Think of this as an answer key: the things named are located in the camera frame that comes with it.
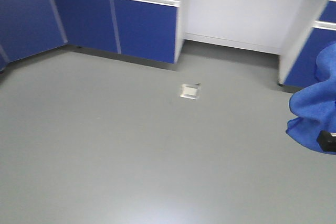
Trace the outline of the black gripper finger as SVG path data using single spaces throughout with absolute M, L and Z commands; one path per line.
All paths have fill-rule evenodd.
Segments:
M 336 136 L 335 133 L 328 131 L 320 131 L 317 142 L 324 152 L 336 151 Z

